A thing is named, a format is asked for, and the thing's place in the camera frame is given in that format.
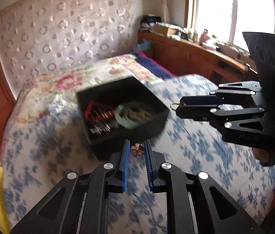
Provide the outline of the person's right hand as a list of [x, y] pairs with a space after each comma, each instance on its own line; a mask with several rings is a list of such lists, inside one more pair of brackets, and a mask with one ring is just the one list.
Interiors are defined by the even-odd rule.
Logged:
[[252, 152], [253, 152], [254, 157], [262, 163], [268, 162], [271, 158], [270, 154], [265, 150], [260, 150], [258, 148], [252, 148]]

